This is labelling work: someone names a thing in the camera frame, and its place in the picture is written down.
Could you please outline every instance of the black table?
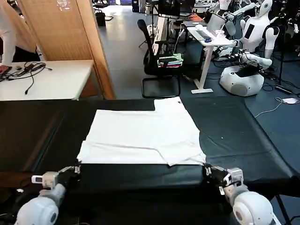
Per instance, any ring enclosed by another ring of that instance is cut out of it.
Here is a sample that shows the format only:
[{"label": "black table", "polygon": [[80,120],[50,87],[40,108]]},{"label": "black table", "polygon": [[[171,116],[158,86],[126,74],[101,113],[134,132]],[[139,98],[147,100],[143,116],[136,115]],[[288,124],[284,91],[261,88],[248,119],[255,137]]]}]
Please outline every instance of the black table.
[{"label": "black table", "polygon": [[[249,188],[270,198],[279,193],[288,194],[286,185],[298,176],[298,172],[280,156],[242,98],[183,98],[182,102],[200,130],[200,144],[208,163],[224,168],[241,168]],[[1,153],[6,155],[1,159],[4,163],[1,162],[0,171],[42,174],[76,162],[97,109],[149,111],[154,110],[154,104],[153,100],[144,99],[33,101],[0,103],[0,109],[1,122],[5,124],[2,129],[9,127],[11,132],[11,136],[0,143]],[[11,124],[14,117],[7,115],[12,111],[17,114],[17,120]],[[20,138],[17,134],[26,135],[24,143],[34,148],[20,149],[14,144],[11,148],[10,144]],[[11,155],[20,157],[12,159],[9,158]],[[126,192],[137,198],[145,197],[145,193],[147,198],[182,198],[187,193],[193,195],[193,192],[205,190],[210,199],[209,193],[215,194],[216,190],[203,184],[202,172],[202,167],[196,165],[82,165],[81,181],[72,191],[92,195],[113,193],[115,197],[124,196]]]}]

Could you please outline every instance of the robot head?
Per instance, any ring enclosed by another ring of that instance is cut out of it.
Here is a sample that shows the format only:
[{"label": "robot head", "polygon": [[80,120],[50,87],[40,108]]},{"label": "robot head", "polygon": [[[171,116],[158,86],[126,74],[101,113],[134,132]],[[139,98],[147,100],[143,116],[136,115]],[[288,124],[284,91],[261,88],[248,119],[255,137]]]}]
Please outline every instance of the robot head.
[{"label": "robot head", "polygon": [[268,15],[271,7],[272,7],[273,0],[264,0],[261,3],[261,6],[259,8],[259,15],[258,17],[262,17],[263,15]]},{"label": "robot head", "polygon": [[221,10],[228,10],[229,4],[232,0],[219,0],[220,2],[220,9]]}]

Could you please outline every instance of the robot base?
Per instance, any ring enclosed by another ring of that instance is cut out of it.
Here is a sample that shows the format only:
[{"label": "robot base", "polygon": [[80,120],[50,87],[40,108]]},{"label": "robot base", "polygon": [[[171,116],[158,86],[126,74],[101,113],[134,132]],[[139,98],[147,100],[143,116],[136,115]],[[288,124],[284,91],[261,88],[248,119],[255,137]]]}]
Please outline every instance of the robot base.
[{"label": "robot base", "polygon": [[256,95],[263,86],[263,76],[255,74],[239,77],[235,72],[238,72],[240,69],[240,66],[225,68],[220,78],[220,85],[234,95],[242,97]]}]

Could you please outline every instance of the chair base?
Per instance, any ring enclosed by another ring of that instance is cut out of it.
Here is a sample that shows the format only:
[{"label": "chair base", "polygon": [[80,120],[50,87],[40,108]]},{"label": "chair base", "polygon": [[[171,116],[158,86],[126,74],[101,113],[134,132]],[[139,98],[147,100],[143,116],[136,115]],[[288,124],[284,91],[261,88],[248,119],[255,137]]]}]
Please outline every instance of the chair base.
[{"label": "chair base", "polygon": [[[178,83],[178,94],[176,95],[158,95],[158,96],[147,96],[145,95],[144,92],[144,83],[147,81],[160,81],[160,80],[172,80],[173,77],[175,77],[177,79],[177,83]],[[173,97],[177,97],[179,96],[181,93],[181,89],[180,89],[180,78],[178,75],[168,75],[168,76],[162,76],[162,77],[152,77],[152,78],[144,78],[142,79],[142,96],[143,98],[173,98]]]}]

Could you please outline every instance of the white robot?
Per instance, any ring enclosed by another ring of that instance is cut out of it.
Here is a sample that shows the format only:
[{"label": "white robot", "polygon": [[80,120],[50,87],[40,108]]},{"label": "white robot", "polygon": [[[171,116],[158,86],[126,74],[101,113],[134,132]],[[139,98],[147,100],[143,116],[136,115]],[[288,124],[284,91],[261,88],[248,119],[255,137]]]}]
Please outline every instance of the white robot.
[{"label": "white robot", "polygon": [[[232,205],[233,213],[241,225],[270,225],[272,221],[281,225],[273,213],[271,203],[264,196],[249,191],[243,184],[243,172],[239,168],[225,170],[218,166],[204,165],[206,177],[217,184],[220,193]],[[33,176],[33,183],[41,183],[44,188],[40,195],[24,204],[15,225],[54,225],[59,206],[64,197],[70,177],[80,173],[79,167],[66,167],[59,172],[47,172],[43,176]]]},{"label": "white robot", "polygon": [[[230,3],[232,2],[232,0],[219,0],[215,6],[209,8],[207,11],[208,12],[214,12],[219,16],[222,16],[223,18],[226,19],[225,22],[225,28],[227,31],[227,34],[229,36],[234,36],[236,33],[236,28],[235,25],[233,23],[234,19],[238,16],[243,14],[244,12],[253,9],[254,7],[256,7],[255,3],[250,2],[249,0],[246,2],[246,6],[242,7],[241,4],[243,2],[243,0],[240,1],[239,4],[239,9],[233,13],[229,12],[228,8]],[[233,47],[228,47],[226,49],[224,49],[221,52],[218,52],[217,55],[218,57],[215,59],[216,61],[222,61],[222,60],[226,60],[227,58],[223,58],[224,55],[230,55],[232,54],[233,51]]]},{"label": "white robot", "polygon": [[[246,17],[240,21],[243,36],[229,46],[218,48],[219,52],[228,47],[237,47],[242,44],[242,51],[233,57],[240,61],[240,65],[245,67],[227,67],[222,72],[220,85],[228,92],[238,96],[255,95],[263,86],[264,78],[259,74],[259,70],[267,69],[271,64],[271,54],[274,49],[275,40],[279,34],[278,27],[271,27],[268,13],[272,6],[272,0],[265,0],[259,8],[259,15]],[[256,47],[266,40],[264,58],[253,54]]]},{"label": "white robot", "polygon": [[235,218],[241,225],[280,225],[269,200],[249,191],[243,184],[243,171],[239,168],[223,169],[205,164],[208,181],[219,187],[221,195],[231,204]]},{"label": "white robot", "polygon": [[32,176],[31,182],[42,184],[45,189],[40,191],[38,197],[31,199],[20,208],[15,225],[54,225],[69,180],[79,173],[80,167],[69,166],[59,172],[46,172],[43,176]]}]

